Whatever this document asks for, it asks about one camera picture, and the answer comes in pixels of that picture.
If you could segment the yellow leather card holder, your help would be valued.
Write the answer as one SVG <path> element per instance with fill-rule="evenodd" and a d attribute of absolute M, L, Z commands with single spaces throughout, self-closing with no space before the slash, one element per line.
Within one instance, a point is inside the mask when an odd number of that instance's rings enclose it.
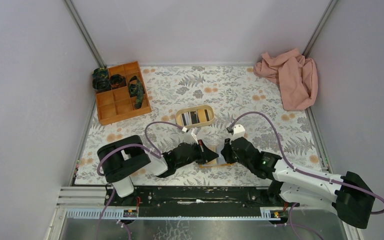
<path fill-rule="evenodd" d="M 227 163 L 224 159 L 224 157 L 221 155 L 221 150 L 224 148 L 223 144 L 219 144 L 217 146 L 211 146 L 209 149 L 213 152 L 216 152 L 218 154 L 217 158 L 214 158 L 212 161 L 209 161 L 205 164 L 199 164 L 198 166 L 200 168 L 217 168 L 217 167 L 225 167 L 225 166 L 232 166 L 233 163 Z"/>

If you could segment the beige oval plastic tray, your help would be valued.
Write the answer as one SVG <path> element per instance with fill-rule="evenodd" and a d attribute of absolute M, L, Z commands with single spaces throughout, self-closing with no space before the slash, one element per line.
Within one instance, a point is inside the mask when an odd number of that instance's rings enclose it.
<path fill-rule="evenodd" d="M 208 110 L 208 113 L 209 113 L 209 121 L 208 122 L 199 123 L 199 120 L 197 117 L 197 110 L 199 110 L 199 109 L 207 109 Z M 186 113 L 186 112 L 189 112 L 191 124 L 184 126 L 182 123 L 181 114 Z M 213 108 L 209 105 L 206 105 L 206 104 L 194 106 L 194 107 L 189 107 L 189 108 L 183 108 L 183 109 L 178 110 L 175 114 L 176 123 L 182 127 L 188 128 L 188 129 L 189 128 L 198 128 L 198 127 L 209 126 L 214 122 L 215 118 L 216 118 L 216 115 L 215 115 Z"/>

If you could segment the grey card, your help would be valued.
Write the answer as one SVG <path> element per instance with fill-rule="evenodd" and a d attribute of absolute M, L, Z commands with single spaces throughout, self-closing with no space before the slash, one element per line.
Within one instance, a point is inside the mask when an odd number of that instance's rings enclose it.
<path fill-rule="evenodd" d="M 181 120 L 184 126 L 188 126 L 191 124 L 191 119 L 190 119 L 190 113 L 189 112 L 184 112 L 180 114 Z"/>

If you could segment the orange card with black stripe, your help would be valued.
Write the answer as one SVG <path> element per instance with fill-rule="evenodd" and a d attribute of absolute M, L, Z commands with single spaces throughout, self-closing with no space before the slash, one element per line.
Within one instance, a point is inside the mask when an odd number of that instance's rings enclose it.
<path fill-rule="evenodd" d="M 199 123 L 205 123 L 210 120 L 210 115 L 207 109 L 198 109 L 196 111 Z"/>

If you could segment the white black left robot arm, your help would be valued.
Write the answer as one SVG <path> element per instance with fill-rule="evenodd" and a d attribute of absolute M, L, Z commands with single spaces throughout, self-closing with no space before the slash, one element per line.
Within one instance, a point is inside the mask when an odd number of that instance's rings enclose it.
<path fill-rule="evenodd" d="M 134 192 L 131 175 L 140 169 L 145 168 L 159 178 L 166 178 L 192 163 L 207 164 L 217 159 L 219 154 L 200 139 L 192 143 L 182 142 L 174 149 L 158 154 L 144 146 L 138 135 L 133 135 L 100 147 L 97 156 L 98 175 L 105 178 L 118 197 L 124 198 Z"/>

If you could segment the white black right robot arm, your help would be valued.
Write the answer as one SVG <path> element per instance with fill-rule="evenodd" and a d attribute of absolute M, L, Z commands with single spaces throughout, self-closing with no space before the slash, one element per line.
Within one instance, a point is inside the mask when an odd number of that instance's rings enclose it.
<path fill-rule="evenodd" d="M 358 174 L 294 169 L 279 155 L 260 151 L 243 137 L 225 139 L 220 153 L 227 163 L 241 164 L 258 178 L 271 180 L 267 195 L 274 204 L 310 205 L 337 215 L 353 227 L 367 228 L 375 198 Z"/>

